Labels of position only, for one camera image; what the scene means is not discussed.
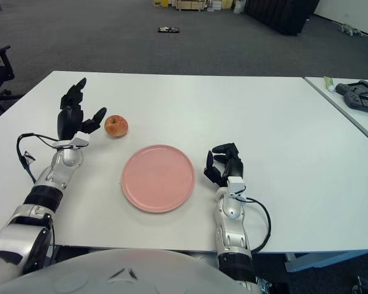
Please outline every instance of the table leg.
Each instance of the table leg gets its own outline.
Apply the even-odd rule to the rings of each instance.
[[[315,252],[300,257],[296,257],[294,253],[287,253],[285,254],[285,268],[288,273],[302,271],[307,268],[322,268],[367,253],[368,250]]]

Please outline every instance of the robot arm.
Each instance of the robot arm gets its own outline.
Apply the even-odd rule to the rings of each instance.
[[[44,265],[56,210],[72,175],[83,162],[82,148],[90,142],[86,133],[96,130],[106,113],[106,108],[102,108],[93,119],[82,123],[83,111],[78,104],[85,83],[83,79],[62,98],[63,110],[58,116],[60,141],[52,146],[56,149],[52,163],[0,231],[0,284]]]
[[[246,189],[242,178],[243,163],[234,143],[217,146],[212,151],[224,153],[213,156],[209,151],[204,170],[205,176],[220,186],[216,193],[217,206],[214,210],[220,271],[242,284],[250,293],[261,293],[256,284],[248,236],[243,226],[245,210],[242,203],[245,201],[243,193]],[[222,176],[213,166],[214,159],[225,164]]]

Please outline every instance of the cardboard box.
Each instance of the cardboard box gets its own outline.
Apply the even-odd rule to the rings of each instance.
[[[233,0],[222,0],[222,9],[231,9]]]
[[[181,1],[178,0],[176,3],[177,9],[191,9],[191,1]]]
[[[204,1],[192,1],[191,2],[192,10],[203,10],[203,8],[204,8]]]

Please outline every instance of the small black device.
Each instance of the small black device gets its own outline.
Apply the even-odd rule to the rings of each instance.
[[[368,82],[359,81],[353,84],[338,84],[335,90],[343,95],[346,105],[352,109],[368,112]]]
[[[170,27],[170,26],[160,26],[158,28],[158,32],[174,32],[174,33],[177,33],[177,32],[180,32],[180,29],[179,28],[173,28],[173,27]]]

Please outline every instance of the pink plate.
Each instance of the pink plate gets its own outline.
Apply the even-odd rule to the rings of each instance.
[[[121,188],[136,207],[164,213],[183,204],[195,185],[190,159],[177,148],[153,145],[136,152],[121,174]]]

